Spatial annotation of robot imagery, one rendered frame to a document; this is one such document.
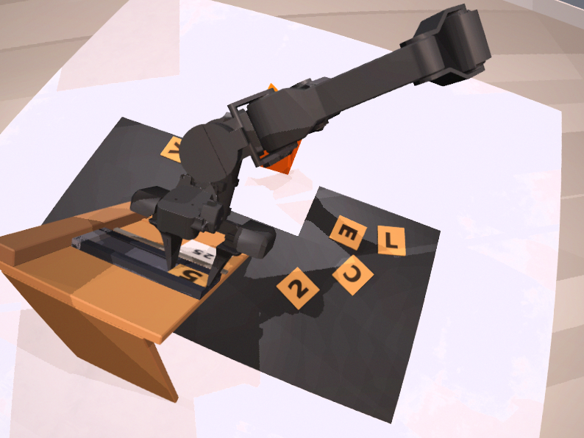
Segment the white paper label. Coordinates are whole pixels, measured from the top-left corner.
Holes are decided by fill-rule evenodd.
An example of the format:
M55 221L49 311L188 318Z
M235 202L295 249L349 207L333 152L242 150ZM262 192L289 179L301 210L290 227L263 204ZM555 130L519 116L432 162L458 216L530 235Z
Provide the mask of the white paper label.
M198 243L194 240L191 240L190 242L181 245L179 252L182 252L189 256L193 256L197 259L208 262L210 264L213 264L213 261L216 257L216 248L212 248L208 245Z

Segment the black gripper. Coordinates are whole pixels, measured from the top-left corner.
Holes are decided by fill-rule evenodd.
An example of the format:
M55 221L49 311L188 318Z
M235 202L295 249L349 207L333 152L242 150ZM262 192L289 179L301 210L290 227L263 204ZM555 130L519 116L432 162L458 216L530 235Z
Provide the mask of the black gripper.
M238 174L230 173L224 179L213 182L218 185L219 200L224 204L223 222L217 232L224 234L225 241L216 246L216 257L207 277L208 287L215 281L232 256L245 254L255 259L263 259L273 248L276 239L277 234L273 227L253 220L243 225L227 220L232 209L230 204L233 193L240 180ZM131 198L130 210L146 217L152 215L149 223L157 228L157 203L169 192L170 190L158 186L140 189ZM161 233L166 264L170 271L175 268L179 258L182 238L175 234L161 232L158 228L157 230Z

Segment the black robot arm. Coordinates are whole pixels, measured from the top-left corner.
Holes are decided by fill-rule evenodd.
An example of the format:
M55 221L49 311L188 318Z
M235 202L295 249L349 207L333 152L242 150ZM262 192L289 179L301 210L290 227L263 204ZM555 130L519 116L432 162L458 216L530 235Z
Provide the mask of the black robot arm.
M238 174L243 159L251 157L256 168L267 168L344 110L411 83L443 87L462 82L483 72L492 58L479 13L465 4L423 20L414 36L399 45L333 78L308 78L242 98L228 104L221 118L188 130L179 158L189 175L182 174L177 187L157 203L157 228L184 240L196 239L199 232L215 234L224 204L213 182ZM238 109L244 105L247 110ZM260 158L264 151L269 154ZM193 186L192 178L207 182L206 188Z

